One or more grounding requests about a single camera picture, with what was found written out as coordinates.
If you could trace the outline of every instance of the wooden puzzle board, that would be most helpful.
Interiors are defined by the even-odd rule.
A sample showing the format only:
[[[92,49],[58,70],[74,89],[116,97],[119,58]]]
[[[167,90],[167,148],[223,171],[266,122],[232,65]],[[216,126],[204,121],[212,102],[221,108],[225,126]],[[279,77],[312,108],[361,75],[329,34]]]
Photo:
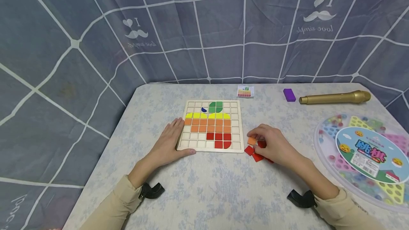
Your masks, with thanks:
[[[243,153],[244,141],[238,100],[188,100],[185,126],[177,150]]]

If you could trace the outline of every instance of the purple block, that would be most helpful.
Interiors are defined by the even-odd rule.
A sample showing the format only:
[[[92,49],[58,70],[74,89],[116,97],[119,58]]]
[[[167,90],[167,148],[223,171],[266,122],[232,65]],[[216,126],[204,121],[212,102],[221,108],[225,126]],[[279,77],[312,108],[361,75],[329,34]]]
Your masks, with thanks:
[[[293,90],[291,90],[291,89],[284,89],[284,90],[283,90],[283,93],[284,93],[284,95],[285,95],[285,99],[286,99],[288,102],[294,102],[294,101],[296,101],[296,98],[295,98],[295,95],[294,95],[294,93],[293,93]]]

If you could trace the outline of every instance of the mustache print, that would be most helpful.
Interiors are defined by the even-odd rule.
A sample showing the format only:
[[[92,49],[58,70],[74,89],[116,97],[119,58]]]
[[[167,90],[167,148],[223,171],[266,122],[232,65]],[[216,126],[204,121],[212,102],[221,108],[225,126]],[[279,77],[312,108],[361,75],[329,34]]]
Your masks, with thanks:
[[[336,14],[331,15],[328,11],[322,11],[322,12],[312,12],[312,14],[308,15],[307,17],[304,17],[305,22],[313,21],[316,18],[319,18],[320,20],[327,21],[331,20],[332,18],[335,17]]]
[[[129,34],[125,35],[127,38],[130,39],[135,39],[138,36],[141,37],[148,37],[148,33],[145,33],[143,30],[138,30],[138,31],[131,31]]]

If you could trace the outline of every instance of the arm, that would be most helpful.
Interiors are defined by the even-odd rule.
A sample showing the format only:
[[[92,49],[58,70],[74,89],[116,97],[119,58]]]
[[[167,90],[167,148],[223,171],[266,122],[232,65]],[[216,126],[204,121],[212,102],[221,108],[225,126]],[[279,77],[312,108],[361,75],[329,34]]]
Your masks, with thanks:
[[[135,164],[128,176],[121,178],[115,189],[92,212],[80,230],[120,230],[126,217],[141,203],[141,186],[149,175],[160,166],[196,153],[194,149],[175,150],[184,124],[179,118],[165,127],[151,151]]]
[[[296,151],[280,130],[260,125],[247,136],[266,140],[265,148],[254,146],[257,154],[298,174],[311,189],[317,203],[316,209],[328,224],[337,230],[384,230],[383,226],[355,203],[344,189],[332,184],[310,159]]]

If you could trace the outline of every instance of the fabric backdrop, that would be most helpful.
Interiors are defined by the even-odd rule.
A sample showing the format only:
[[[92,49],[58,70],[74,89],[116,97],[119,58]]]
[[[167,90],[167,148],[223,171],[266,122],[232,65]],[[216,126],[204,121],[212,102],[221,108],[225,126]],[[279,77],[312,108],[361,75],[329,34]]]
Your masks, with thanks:
[[[359,82],[409,130],[408,0],[0,0],[0,9],[0,229],[61,228],[149,82]]]

